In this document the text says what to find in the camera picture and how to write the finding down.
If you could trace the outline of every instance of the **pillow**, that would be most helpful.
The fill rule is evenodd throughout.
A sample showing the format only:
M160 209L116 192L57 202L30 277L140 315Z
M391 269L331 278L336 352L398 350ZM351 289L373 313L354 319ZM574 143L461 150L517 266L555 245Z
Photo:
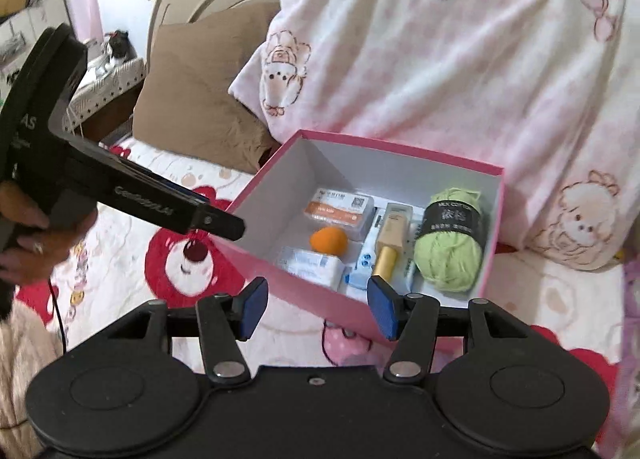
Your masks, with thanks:
M161 26L134 110L134 137L158 149L257 172L278 144L226 90L277 11L276 3L247 4L194 24Z
M640 0L283 1L230 87L276 140L503 166L501 242L577 269L618 251L640 211Z

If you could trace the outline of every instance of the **green yarn ball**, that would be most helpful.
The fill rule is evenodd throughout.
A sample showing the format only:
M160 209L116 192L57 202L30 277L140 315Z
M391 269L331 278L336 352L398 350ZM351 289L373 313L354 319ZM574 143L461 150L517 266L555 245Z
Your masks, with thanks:
M438 201L461 201L480 212L479 192L449 188L431 197ZM482 248L470 235L458 232L433 232L415 242L415 265L425 280L440 291L463 293L476 282L482 264Z

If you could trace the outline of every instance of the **pink box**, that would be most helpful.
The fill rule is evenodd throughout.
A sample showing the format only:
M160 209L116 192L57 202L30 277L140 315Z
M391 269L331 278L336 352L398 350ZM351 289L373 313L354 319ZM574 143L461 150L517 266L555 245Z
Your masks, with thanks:
M229 207L246 223L235 243L218 239L220 250L248 280L266 277L270 292L305 311L362 336L386 343L369 307L366 291L344 283L335 292L276 267L284 246L310 249L310 226L303 210L319 186L374 197L376 207L398 202L425 208L431 195L450 187L481 192L486 243L482 268L466 294L444 294L417 272L412 291L443 306L466 307L482 296L497 243L503 169L442 152L326 132L298 131L268 161Z

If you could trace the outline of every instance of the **beige fabric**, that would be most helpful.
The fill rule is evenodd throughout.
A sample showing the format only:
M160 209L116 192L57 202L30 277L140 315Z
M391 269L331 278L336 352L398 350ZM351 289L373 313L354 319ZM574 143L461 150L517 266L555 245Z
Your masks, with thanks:
M0 323L0 449L7 459L29 459L40 443L26 422L24 394L33 377L62 354L62 344L22 302Z
M262 43L275 3L161 26L136 104L133 135L158 149L254 174L278 144L227 89Z

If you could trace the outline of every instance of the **orange sponge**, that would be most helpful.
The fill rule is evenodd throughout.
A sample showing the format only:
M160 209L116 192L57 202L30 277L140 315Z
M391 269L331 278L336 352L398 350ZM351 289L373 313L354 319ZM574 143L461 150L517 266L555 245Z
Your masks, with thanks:
M314 233L309 239L309 243L313 251L340 258L347 251L349 239L341 228L327 226Z

